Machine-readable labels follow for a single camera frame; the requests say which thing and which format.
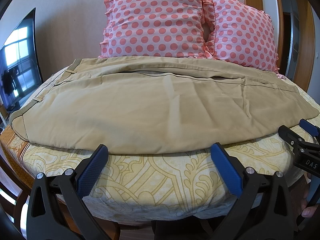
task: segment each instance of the metal screw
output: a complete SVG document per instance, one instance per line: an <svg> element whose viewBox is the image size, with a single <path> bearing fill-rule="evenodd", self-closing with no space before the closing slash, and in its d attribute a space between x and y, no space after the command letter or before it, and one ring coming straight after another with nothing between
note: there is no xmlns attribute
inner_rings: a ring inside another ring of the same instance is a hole
<svg viewBox="0 0 320 240"><path fill-rule="evenodd" d="M37 179L41 179L42 177L43 177L43 173L42 172L37 174Z"/></svg>
<svg viewBox="0 0 320 240"><path fill-rule="evenodd" d="M281 171L277 171L276 172L276 175L279 177L279 178L282 178L283 177L283 173Z"/></svg>
<svg viewBox="0 0 320 240"><path fill-rule="evenodd" d="M64 174L66 174L67 176L71 175L73 173L73 169L67 169Z"/></svg>
<svg viewBox="0 0 320 240"><path fill-rule="evenodd" d="M247 173L249 173L249 174L254 174L254 168L252 168L252 167L247 167L247 168L245 169L245 171L246 171Z"/></svg>

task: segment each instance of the pillow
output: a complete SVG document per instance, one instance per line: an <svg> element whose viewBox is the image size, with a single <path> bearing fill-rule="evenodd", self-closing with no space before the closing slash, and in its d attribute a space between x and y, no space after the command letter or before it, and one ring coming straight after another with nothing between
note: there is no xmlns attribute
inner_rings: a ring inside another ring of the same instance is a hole
<svg viewBox="0 0 320 240"><path fill-rule="evenodd" d="M215 30L206 43L212 56L242 66L278 73L270 16L238 0L213 0Z"/></svg>
<svg viewBox="0 0 320 240"><path fill-rule="evenodd" d="M105 0L100 58L212 58L203 39L203 0Z"/></svg>

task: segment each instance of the bedsheet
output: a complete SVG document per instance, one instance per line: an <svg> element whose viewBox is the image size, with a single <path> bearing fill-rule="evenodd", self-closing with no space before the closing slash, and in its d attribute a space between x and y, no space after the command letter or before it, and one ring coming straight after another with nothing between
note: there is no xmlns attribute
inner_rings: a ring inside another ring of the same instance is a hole
<svg viewBox="0 0 320 240"><path fill-rule="evenodd" d="M50 88L62 72L47 80L30 100L41 90ZM295 85L288 79L284 82ZM308 94L298 89L306 101L320 110ZM320 115L310 122L320 126ZM306 141L313 142L299 126L292 129ZM14 133L10 138L5 147L33 176L39 172L47 176L62 174L91 154L86 150L30 144ZM292 166L293 153L277 134L224 145L224 148L245 167L252 166L259 173L282 171L289 186L303 174ZM110 155L90 195L83 198L94 216L120 223L176 220L190 215L201 219L216 217L227 214L235 199L211 161L208 148L173 154Z"/></svg>

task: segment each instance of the blue gripper pad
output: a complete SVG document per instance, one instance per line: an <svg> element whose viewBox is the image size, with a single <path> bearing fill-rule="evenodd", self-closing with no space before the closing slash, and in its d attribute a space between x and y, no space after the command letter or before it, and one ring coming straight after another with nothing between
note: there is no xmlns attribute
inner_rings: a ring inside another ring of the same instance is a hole
<svg viewBox="0 0 320 240"><path fill-rule="evenodd" d="M301 119L299 125L303 130L311 134L313 137L319 136L317 127L309 123L308 121Z"/></svg>
<svg viewBox="0 0 320 240"><path fill-rule="evenodd" d="M77 193L80 199L90 194L108 161L108 148L105 145L102 145L97 150L97 152L94 152L96 153L95 156L90 160L77 180Z"/></svg>
<svg viewBox="0 0 320 240"><path fill-rule="evenodd" d="M230 193L240 198L243 191L242 178L216 143L211 146L211 159Z"/></svg>

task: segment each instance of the television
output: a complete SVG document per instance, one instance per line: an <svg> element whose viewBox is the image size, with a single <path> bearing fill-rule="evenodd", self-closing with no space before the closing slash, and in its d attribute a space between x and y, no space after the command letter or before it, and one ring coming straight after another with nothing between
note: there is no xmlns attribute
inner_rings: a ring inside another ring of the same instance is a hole
<svg viewBox="0 0 320 240"><path fill-rule="evenodd" d="M8 113L20 109L43 83L36 52L34 8L0 50L0 96Z"/></svg>

